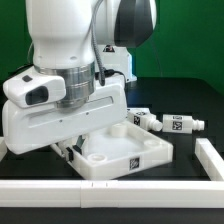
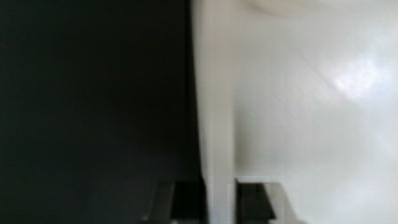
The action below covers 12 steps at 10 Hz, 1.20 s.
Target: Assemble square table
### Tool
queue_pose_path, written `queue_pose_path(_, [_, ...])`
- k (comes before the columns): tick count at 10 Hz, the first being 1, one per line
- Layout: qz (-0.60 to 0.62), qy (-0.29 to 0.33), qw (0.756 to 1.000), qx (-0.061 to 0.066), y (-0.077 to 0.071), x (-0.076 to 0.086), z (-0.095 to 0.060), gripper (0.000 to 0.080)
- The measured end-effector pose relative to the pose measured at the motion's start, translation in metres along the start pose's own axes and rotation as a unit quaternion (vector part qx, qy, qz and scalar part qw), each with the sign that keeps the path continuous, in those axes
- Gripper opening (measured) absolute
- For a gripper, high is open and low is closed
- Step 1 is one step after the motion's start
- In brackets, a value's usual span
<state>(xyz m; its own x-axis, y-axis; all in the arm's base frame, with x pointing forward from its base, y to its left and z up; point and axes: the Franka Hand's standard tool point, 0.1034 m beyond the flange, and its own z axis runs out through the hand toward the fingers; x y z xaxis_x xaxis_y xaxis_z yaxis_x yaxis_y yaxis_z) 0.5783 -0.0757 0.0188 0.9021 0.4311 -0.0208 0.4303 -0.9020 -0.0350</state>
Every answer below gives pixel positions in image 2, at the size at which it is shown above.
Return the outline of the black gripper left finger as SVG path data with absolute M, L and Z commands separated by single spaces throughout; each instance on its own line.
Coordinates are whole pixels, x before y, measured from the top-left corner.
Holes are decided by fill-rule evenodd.
M 143 224 L 205 224 L 205 192 L 200 182 L 159 182 Z

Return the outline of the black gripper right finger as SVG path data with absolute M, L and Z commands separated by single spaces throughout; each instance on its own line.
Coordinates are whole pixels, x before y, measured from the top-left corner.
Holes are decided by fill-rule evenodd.
M 277 218 L 261 183 L 236 183 L 236 224 L 269 224 Z

